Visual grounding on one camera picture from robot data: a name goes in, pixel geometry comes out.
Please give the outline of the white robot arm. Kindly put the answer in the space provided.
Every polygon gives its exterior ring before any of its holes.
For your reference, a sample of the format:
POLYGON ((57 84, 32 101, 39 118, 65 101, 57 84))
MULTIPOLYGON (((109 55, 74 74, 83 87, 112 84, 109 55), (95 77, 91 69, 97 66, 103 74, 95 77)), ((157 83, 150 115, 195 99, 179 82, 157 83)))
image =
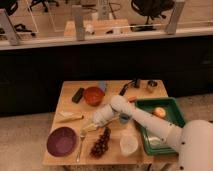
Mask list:
POLYGON ((124 96, 114 95, 110 102, 93 112, 92 122, 105 126, 123 113, 156 135, 178 153, 178 171, 213 171, 213 124, 192 120, 183 127, 139 109, 124 96))

